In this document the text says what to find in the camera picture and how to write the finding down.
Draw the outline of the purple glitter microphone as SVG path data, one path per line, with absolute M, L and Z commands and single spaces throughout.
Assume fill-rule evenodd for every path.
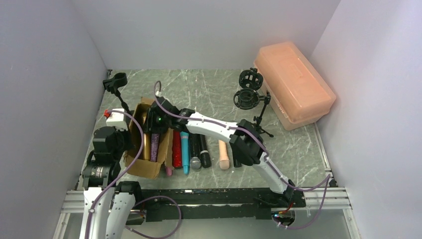
M 152 133 L 151 134 L 151 162 L 157 161 L 158 148 L 159 148 L 160 134 Z

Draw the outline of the red glitter microphone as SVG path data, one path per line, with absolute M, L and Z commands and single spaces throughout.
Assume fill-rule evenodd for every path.
M 172 142 L 172 166 L 175 169 L 180 169 L 182 165 L 182 146 L 181 136 L 178 131 L 173 131 L 173 142 Z

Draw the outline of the blue microphone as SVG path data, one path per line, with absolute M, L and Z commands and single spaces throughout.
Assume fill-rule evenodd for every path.
M 180 132 L 180 137 L 183 172 L 185 175 L 188 175 L 190 171 L 189 134 L 187 132 Z

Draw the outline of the cardboard box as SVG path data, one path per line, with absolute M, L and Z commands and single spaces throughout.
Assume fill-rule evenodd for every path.
M 152 143 L 152 133 L 141 133 L 135 123 L 130 122 L 129 130 L 134 148 L 124 155 L 124 164 L 130 167 L 128 174 L 142 178 L 155 179 L 162 167 L 170 173 L 172 166 L 173 131 L 167 130 L 159 136 L 158 143 Z

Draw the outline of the pink microphone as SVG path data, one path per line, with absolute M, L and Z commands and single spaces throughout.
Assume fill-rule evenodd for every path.
M 167 176 L 172 176 L 173 175 L 173 169 L 174 169 L 174 167 L 171 166 L 171 165 L 165 166 L 165 170 L 166 170 Z

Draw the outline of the black clip round-base stand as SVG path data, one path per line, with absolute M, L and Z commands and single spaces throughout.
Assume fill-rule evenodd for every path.
M 128 104 L 123 100 L 121 97 L 121 92 L 119 91 L 119 88 L 126 86 L 127 83 L 127 74 L 124 72 L 119 72 L 116 73 L 112 78 L 103 80 L 103 87 L 107 92 L 115 95 L 119 99 L 122 108 L 127 113 L 130 113 Z

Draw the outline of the black glitter microphone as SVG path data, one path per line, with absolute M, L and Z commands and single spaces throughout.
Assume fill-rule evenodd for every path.
M 202 166 L 200 160 L 200 139 L 197 134 L 189 135 L 190 147 L 190 168 L 192 170 L 199 170 Z

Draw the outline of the plain black microphone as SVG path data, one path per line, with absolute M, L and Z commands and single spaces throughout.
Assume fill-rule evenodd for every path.
M 206 137 L 202 134 L 198 135 L 200 145 L 200 161 L 203 168 L 211 167 L 211 157 L 208 151 Z

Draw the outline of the beige plastic microphone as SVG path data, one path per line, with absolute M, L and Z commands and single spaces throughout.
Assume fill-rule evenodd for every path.
M 218 141 L 219 146 L 219 166 L 222 170 L 227 170 L 230 167 L 230 160 L 228 157 L 226 143 L 222 140 Z

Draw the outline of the black silver-head microphone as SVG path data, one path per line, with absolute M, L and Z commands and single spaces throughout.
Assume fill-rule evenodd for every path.
M 233 156 L 233 167 L 239 168 L 241 166 L 242 166 L 242 164 L 237 160 L 237 158 L 235 156 Z

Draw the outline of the black shock-mount round-base stand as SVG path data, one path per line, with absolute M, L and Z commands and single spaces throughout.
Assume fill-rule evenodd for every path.
M 258 90 L 263 84 L 263 76 L 257 68 L 250 68 L 240 73 L 238 82 L 243 89 Z

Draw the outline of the gold microphone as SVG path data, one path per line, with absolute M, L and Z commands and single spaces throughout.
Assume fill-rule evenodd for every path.
M 143 130 L 143 136 L 144 136 L 144 143 L 143 143 L 143 151 L 142 151 L 142 157 L 144 160 L 149 161 L 151 158 L 151 134 L 147 129 L 147 111 L 142 113 L 142 130 Z

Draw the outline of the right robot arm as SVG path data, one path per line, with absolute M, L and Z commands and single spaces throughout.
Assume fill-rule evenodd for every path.
M 226 122 L 206 117 L 191 109 L 172 105 L 165 97 L 157 97 L 151 109 L 168 128 L 188 134 L 200 134 L 228 143 L 233 158 L 251 166 L 267 182 L 269 189 L 279 195 L 281 204 L 293 202 L 297 187 L 271 160 L 268 150 L 251 122 Z

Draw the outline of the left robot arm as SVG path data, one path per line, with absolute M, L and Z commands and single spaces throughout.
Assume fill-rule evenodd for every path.
M 141 199 L 137 181 L 115 182 L 123 153 L 133 148 L 130 132 L 114 126 L 97 129 L 82 171 L 84 212 L 80 238 L 119 239 L 130 211 Z

